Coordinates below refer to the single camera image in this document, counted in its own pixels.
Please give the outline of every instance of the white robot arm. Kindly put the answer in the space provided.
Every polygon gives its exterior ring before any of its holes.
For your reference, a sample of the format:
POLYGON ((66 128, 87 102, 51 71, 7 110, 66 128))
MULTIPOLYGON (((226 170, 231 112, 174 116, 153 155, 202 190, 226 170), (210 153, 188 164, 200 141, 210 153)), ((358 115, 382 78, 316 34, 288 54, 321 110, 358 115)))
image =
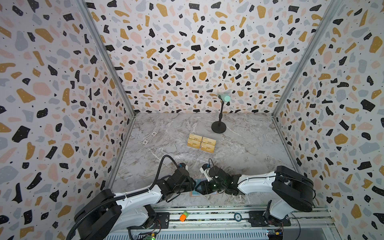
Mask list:
POLYGON ((217 166, 204 164, 200 172, 204 173, 207 180, 200 182, 195 190, 203 195, 215 191, 225 191, 230 195, 276 193, 276 199, 268 203, 262 225, 275 225, 294 210, 312 211, 313 182, 287 167, 278 166, 276 171, 267 174, 231 176, 217 166))

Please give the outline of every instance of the gray speckle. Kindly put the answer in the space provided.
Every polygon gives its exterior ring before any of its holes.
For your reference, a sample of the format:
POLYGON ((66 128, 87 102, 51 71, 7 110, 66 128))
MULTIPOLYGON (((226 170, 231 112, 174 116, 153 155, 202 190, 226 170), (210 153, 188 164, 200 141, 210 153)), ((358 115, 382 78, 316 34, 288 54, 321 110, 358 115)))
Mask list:
POLYGON ((39 139, 37 139, 35 142, 44 142, 45 137, 38 136, 39 139))
POLYGON ((41 25, 43 23, 39 16, 37 16, 36 14, 33 14, 32 21, 34 21, 37 25, 41 25))
POLYGON ((220 71, 221 69, 221 61, 217 61, 217 63, 215 63, 215 71, 220 71))
POLYGON ((5 100, 7 100, 9 103, 13 103, 14 101, 16 101, 16 99, 12 95, 9 95, 5 100))
POLYGON ((83 189, 84 189, 84 190, 87 190, 87 188, 89 188, 90 186, 92 186, 92 184, 89 183, 89 182, 87 182, 87 183, 85 183, 85 184, 83 185, 83 189))
POLYGON ((240 7, 238 7, 238 8, 236 9, 236 12, 237 12, 237 13, 243 13, 243 12, 245 12, 245 11, 247 10, 248 5, 249 5, 249 2, 244 3, 243 5, 241 5, 240 7))
POLYGON ((350 62, 350 63, 354 63, 355 60, 356 60, 355 53, 352 53, 351 56, 349 57, 349 62, 350 62))
POLYGON ((91 79, 89 78, 89 75, 88 74, 83 74, 81 76, 81 82, 84 83, 84 84, 90 84, 91 83, 91 79))
POLYGON ((0 137, 0 150, 5 149, 6 147, 8 147, 8 140, 5 137, 0 137))
POLYGON ((24 51, 28 47, 28 42, 24 38, 24 34, 21 31, 16 33, 15 48, 18 51, 24 51))
POLYGON ((34 115, 34 112, 31 112, 31 111, 28 111, 28 110, 22 110, 22 112, 24 113, 25 115, 25 120, 27 122, 33 122, 33 115, 34 115))
POLYGON ((260 60, 260 58, 262 57, 262 53, 259 52, 259 51, 256 51, 256 52, 254 52, 254 53, 252 54, 252 57, 253 57, 256 61, 258 61, 258 60, 260 60))
POLYGON ((74 124, 72 120, 67 115, 65 115, 63 117, 63 121, 64 121, 64 127, 67 128, 69 131, 72 131, 74 128, 74 124))
POLYGON ((184 18, 184 25, 185 25, 190 31, 192 31, 191 21, 189 21, 187 18, 184 18))
POLYGON ((265 30, 264 30, 263 25, 258 25, 258 26, 256 26, 256 29, 257 29, 257 32, 258 32, 260 35, 262 35, 262 34, 265 33, 265 30))
POLYGON ((250 31, 252 31, 253 30, 253 28, 250 26, 250 25, 246 25, 246 27, 247 27, 247 32, 250 32, 250 31))
POLYGON ((373 143, 366 142, 363 145, 361 145, 359 149, 361 153, 367 154, 367 153, 379 150, 380 146, 377 142, 373 142, 373 143))
POLYGON ((348 218, 344 213, 341 215, 341 223, 345 228, 348 227, 348 218))
POLYGON ((139 71, 143 71, 143 62, 142 61, 137 61, 136 67, 139 71))
POLYGON ((6 82, 9 82, 8 78, 0 78, 0 86, 5 87, 6 82))
POLYGON ((355 30, 351 33, 352 37, 354 38, 359 38, 361 37, 366 31, 368 31, 369 28, 366 27, 366 28, 362 28, 362 29, 359 29, 359 30, 355 30))
POLYGON ((352 192, 352 190, 351 190, 349 187, 345 186, 343 183, 338 182, 338 185, 339 185, 340 189, 341 189, 343 192, 352 192))
POLYGON ((45 57, 48 61, 50 61, 51 63, 54 63, 56 64, 57 63, 57 58, 55 57, 45 57))
POLYGON ((70 33, 69 36, 70 36, 70 39, 72 40, 72 42, 78 43, 78 44, 81 45, 80 41, 77 40, 77 36, 76 35, 73 35, 72 33, 70 33))
POLYGON ((112 20, 113 20, 115 23, 120 22, 120 19, 118 19, 118 18, 115 17, 115 16, 112 16, 112 20))
POLYGON ((161 27, 155 23, 152 23, 153 27, 156 29, 156 31, 160 31, 161 27))
POLYGON ((163 27, 164 27, 169 33, 174 33, 174 32, 175 32, 175 30, 173 29, 173 27, 172 27, 169 23, 164 24, 163 27))
POLYGON ((173 50, 170 54, 171 54, 171 56, 174 57, 176 60, 180 60, 181 54, 180 54, 178 51, 173 50))
POLYGON ((359 67, 358 67, 359 73, 365 73, 366 69, 367 69, 367 61, 360 59, 359 60, 359 67))
POLYGON ((5 199, 5 201, 8 201, 11 193, 12 193, 12 189, 7 189, 7 191, 3 194, 3 198, 5 199))
POLYGON ((55 210, 60 209, 62 205, 63 205, 62 202, 57 202, 57 203, 55 204, 55 210))
POLYGON ((284 26, 284 23, 283 23, 283 21, 279 20, 279 22, 277 23, 277 25, 276 25, 276 26, 279 28, 280 32, 282 32, 282 31, 283 31, 283 26, 284 26))
POLYGON ((136 46, 135 48, 136 48, 139 52, 141 52, 141 53, 144 52, 144 50, 143 50, 140 46, 136 46))
POLYGON ((49 101, 48 101, 49 104, 59 104, 60 103, 60 100, 57 99, 57 98, 51 98, 49 101))
POLYGON ((62 56, 63 58, 69 58, 71 56, 71 54, 69 52, 65 51, 62 48, 59 48, 59 50, 57 50, 56 54, 59 56, 62 56))
POLYGON ((204 48, 206 48, 206 47, 208 47, 210 45, 210 43, 209 43, 209 41, 208 41, 208 39, 205 41, 205 44, 203 45, 204 46, 204 48))
POLYGON ((367 217, 372 215, 372 212, 369 211, 366 207, 362 211, 363 211, 364 215, 367 216, 367 217))
POLYGON ((43 192, 50 192, 51 191, 52 184, 45 184, 40 190, 37 190, 33 194, 39 194, 43 192))
POLYGON ((341 102, 342 100, 344 100, 345 98, 347 97, 346 93, 345 93, 345 90, 344 89, 340 89, 336 92, 336 100, 338 102, 341 102))
POLYGON ((359 97, 365 97, 365 96, 368 95, 368 93, 369 93, 368 90, 360 90, 360 91, 358 91, 359 97))
POLYGON ((138 12, 144 12, 146 8, 147 8, 147 1, 146 1, 146 0, 142 0, 142 1, 136 6, 136 11, 138 11, 138 12))
POLYGON ((13 212, 13 216, 14 216, 16 219, 19 219, 21 213, 22 213, 22 208, 21 208, 21 207, 18 207, 18 208, 13 212))
POLYGON ((216 19, 214 18, 210 18, 209 20, 211 21, 211 23, 217 23, 216 19))

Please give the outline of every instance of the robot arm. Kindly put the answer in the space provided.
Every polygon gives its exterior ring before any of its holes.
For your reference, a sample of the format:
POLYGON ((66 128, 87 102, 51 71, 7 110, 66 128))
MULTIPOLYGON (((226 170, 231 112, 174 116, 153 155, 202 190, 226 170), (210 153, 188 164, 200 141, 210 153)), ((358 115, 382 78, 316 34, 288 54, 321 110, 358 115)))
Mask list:
POLYGON ((200 171, 207 180, 200 182, 195 190, 203 195, 225 191, 230 195, 252 192, 275 192, 279 197, 268 203, 264 217, 276 223, 294 211, 312 211, 313 182, 307 177, 284 167, 260 175, 229 175, 217 166, 204 164, 200 171))
POLYGON ((83 218, 78 225, 81 240, 102 240, 109 232, 131 226, 151 227, 156 217, 151 204, 164 200, 170 202, 182 192, 190 192, 195 188, 196 182, 189 177, 186 168, 185 164, 180 164, 173 175, 155 180, 153 186, 132 192, 113 194, 110 189, 101 191, 75 215, 76 223, 83 218))

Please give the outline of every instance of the orange object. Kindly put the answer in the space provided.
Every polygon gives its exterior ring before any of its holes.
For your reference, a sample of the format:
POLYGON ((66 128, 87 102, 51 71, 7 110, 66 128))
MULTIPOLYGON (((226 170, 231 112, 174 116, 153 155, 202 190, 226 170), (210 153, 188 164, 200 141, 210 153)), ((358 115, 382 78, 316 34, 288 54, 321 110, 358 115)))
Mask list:
POLYGON ((187 216, 185 216, 184 214, 180 216, 180 221, 184 222, 186 219, 187 219, 187 216))

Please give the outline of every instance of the round black base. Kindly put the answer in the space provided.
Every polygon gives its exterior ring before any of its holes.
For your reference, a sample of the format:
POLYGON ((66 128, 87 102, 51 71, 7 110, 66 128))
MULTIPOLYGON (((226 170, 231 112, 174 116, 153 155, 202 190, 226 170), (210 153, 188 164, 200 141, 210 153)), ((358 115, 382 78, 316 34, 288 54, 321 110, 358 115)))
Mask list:
POLYGON ((212 123, 211 128, 212 128, 212 131, 214 131, 215 133, 223 133, 226 131, 227 126, 223 122, 216 121, 212 123))

